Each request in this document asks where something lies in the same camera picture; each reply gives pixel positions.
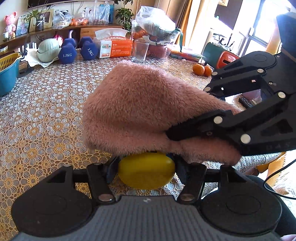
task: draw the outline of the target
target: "remote control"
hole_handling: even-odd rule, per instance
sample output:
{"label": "remote control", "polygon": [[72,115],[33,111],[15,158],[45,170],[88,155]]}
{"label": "remote control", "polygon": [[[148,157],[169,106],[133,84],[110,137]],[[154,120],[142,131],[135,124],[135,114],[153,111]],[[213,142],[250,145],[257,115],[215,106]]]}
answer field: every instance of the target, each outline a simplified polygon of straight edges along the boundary
{"label": "remote control", "polygon": [[239,98],[239,103],[241,103],[247,109],[255,106],[251,101],[248,101],[244,97]]}

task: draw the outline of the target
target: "blue dumbbell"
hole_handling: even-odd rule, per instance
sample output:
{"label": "blue dumbbell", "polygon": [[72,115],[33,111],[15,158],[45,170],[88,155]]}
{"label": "blue dumbbell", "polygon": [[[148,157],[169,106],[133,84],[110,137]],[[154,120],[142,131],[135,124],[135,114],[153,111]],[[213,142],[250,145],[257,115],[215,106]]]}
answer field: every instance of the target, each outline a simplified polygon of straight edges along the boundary
{"label": "blue dumbbell", "polygon": [[99,52],[99,48],[92,42],[91,37],[82,37],[78,46],[81,48],[80,54],[84,60],[95,59]]}
{"label": "blue dumbbell", "polygon": [[59,59],[62,64],[73,63],[77,56],[75,39],[65,39],[61,47]]}

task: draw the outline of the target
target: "orange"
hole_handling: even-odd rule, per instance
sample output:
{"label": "orange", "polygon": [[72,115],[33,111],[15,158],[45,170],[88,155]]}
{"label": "orange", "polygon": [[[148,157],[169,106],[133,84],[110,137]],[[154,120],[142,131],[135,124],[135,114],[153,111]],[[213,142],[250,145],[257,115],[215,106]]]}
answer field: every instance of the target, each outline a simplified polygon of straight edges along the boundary
{"label": "orange", "polygon": [[141,38],[141,37],[143,37],[145,35],[146,32],[144,30],[140,30],[138,33],[139,33],[140,38]]}
{"label": "orange", "polygon": [[151,41],[156,41],[157,40],[157,37],[156,36],[150,36],[149,38]]}
{"label": "orange", "polygon": [[205,72],[205,68],[201,64],[195,64],[195,65],[193,65],[192,70],[197,75],[203,75],[204,72]]}
{"label": "orange", "polygon": [[133,33],[133,38],[134,39],[138,39],[139,37],[140,37],[140,35],[137,32]]}
{"label": "orange", "polygon": [[213,73],[213,70],[210,66],[205,66],[205,73],[204,73],[204,76],[206,77],[210,77]]}

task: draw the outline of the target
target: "flower pot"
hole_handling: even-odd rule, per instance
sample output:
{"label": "flower pot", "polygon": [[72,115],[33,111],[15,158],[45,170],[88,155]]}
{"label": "flower pot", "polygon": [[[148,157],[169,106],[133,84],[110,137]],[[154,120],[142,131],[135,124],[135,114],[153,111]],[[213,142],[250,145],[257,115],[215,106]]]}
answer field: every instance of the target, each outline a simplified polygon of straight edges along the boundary
{"label": "flower pot", "polygon": [[43,20],[39,20],[36,21],[36,25],[35,25],[35,31],[41,31],[44,28],[44,21]]}

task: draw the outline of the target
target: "pink fuzzy hat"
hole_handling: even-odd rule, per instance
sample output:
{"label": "pink fuzzy hat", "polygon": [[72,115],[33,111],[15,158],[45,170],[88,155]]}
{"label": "pink fuzzy hat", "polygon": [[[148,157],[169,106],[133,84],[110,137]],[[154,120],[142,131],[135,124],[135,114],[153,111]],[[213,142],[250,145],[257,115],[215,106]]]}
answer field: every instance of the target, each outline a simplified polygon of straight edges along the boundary
{"label": "pink fuzzy hat", "polygon": [[118,63],[83,108],[84,144],[114,155],[146,151],[180,154],[187,162],[236,164],[241,155],[218,138],[169,140],[171,126],[212,110],[239,110],[162,69]]}

